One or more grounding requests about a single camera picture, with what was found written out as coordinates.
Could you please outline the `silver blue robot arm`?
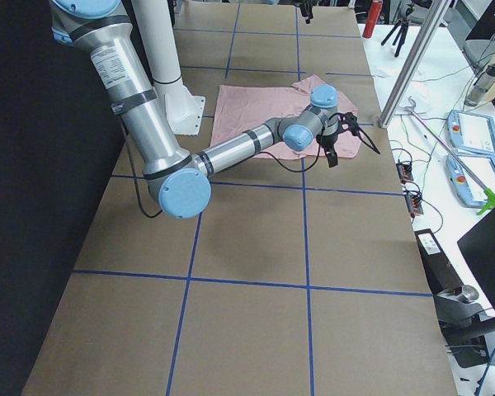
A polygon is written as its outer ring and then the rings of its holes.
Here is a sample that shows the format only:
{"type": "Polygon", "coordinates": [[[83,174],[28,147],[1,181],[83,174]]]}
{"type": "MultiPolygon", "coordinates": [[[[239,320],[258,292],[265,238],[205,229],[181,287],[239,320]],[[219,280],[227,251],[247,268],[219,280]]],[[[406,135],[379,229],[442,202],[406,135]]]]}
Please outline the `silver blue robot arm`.
{"type": "Polygon", "coordinates": [[[330,167],[335,144],[350,133],[366,147],[374,142],[352,113],[337,109],[337,90],[316,87],[297,116],[271,118],[223,143],[191,153],[175,129],[201,115],[202,97],[182,81],[169,6],[164,1],[53,1],[49,5],[54,39],[85,51],[144,160],[143,175],[161,211],[176,219],[199,215],[209,204],[210,178],[283,143],[302,151],[318,146],[330,167]]]}

